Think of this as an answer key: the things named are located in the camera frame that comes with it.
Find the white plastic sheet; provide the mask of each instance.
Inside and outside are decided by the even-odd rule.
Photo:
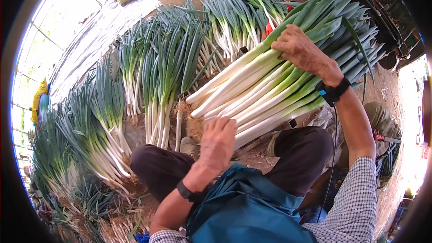
[[[159,4],[159,0],[132,0],[122,7],[115,0],[108,0],[86,23],[54,67],[50,78],[51,103],[64,99],[69,89],[108,51],[116,36],[125,33]]]

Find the hand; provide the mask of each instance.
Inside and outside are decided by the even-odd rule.
[[[235,123],[234,119],[225,116],[210,119],[204,124],[197,163],[213,171],[215,176],[228,168],[234,154]]]
[[[283,51],[279,59],[291,61],[296,67],[315,74],[330,87],[338,86],[343,74],[337,62],[324,54],[303,31],[294,24],[286,26],[272,49]]]

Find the checkered shirt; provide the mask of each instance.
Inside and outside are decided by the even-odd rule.
[[[377,213],[375,161],[357,159],[349,170],[334,206],[323,222],[303,224],[319,243],[371,242]],[[163,230],[150,237],[149,243],[189,243],[187,237],[174,230]]]

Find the blue apron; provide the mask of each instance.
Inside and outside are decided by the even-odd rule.
[[[260,170],[233,164],[216,182],[187,223],[193,243],[316,243],[299,225],[303,197],[292,196]]]

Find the black wristband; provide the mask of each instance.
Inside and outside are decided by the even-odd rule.
[[[183,180],[181,180],[177,184],[177,190],[180,193],[181,197],[189,200],[189,202],[191,202],[191,203],[202,202],[212,187],[213,187],[213,184],[210,183],[209,185],[207,185],[207,187],[202,192],[191,192],[190,190],[188,190],[185,187],[185,185],[183,184]]]
[[[340,96],[351,86],[349,80],[343,76],[341,83],[333,88],[326,86],[322,81],[315,86],[315,90],[333,107],[334,103],[339,101]]]

